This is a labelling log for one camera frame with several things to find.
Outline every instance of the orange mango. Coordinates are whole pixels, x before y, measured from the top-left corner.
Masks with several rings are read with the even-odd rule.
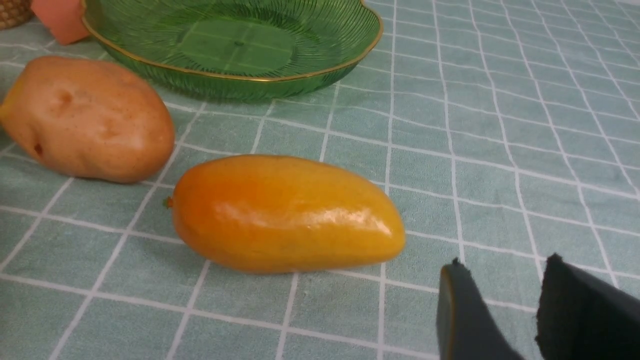
[[[373,265],[404,248],[404,224],[387,195],[333,165],[274,155],[201,163],[166,205],[195,252],[252,274]]]

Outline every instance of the woven basket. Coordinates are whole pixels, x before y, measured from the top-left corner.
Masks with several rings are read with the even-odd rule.
[[[0,30],[21,25],[32,16],[31,0],[0,0]]]

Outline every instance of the fake potato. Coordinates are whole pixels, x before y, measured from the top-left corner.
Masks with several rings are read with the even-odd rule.
[[[59,173],[134,183],[173,151],[173,122],[157,92],[108,61],[31,60],[0,107],[0,125],[32,158]]]
[[[342,168],[290,156],[199,164],[166,205],[188,246],[240,272],[372,265],[404,248],[403,221],[380,188]]]

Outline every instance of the tablecloth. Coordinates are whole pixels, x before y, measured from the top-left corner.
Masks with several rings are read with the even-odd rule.
[[[472,271],[499,327],[539,359],[554,252],[640,296],[640,7],[610,0],[376,0],[384,36],[339,83],[266,104],[157,87],[164,169],[124,186],[58,175],[0,132],[0,358],[437,359],[442,265]],[[33,20],[0,31],[0,95],[24,64],[109,60]],[[186,169],[289,154],[384,189],[403,253],[365,268],[252,276],[205,261],[162,200]]]

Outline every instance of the green glass plate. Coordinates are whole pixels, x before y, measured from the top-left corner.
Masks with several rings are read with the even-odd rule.
[[[305,94],[378,43],[363,0],[83,0],[83,22],[124,66],[207,99]]]

